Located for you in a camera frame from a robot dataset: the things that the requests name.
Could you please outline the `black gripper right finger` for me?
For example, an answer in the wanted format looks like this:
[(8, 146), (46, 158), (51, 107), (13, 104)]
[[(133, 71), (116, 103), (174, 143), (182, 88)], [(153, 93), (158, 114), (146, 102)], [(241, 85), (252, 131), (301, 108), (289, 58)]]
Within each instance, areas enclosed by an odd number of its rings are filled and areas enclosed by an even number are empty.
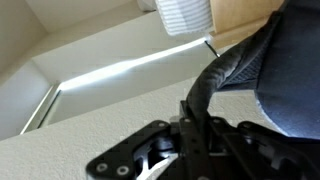
[(210, 120), (216, 180), (320, 180), (320, 141), (287, 137), (250, 121)]

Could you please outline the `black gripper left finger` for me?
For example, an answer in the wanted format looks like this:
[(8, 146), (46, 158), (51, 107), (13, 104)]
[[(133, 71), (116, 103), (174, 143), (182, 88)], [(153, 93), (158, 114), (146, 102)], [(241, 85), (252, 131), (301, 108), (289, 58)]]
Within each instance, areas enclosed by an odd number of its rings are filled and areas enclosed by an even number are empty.
[(87, 180), (213, 180), (208, 150), (191, 119), (156, 120), (91, 160)]

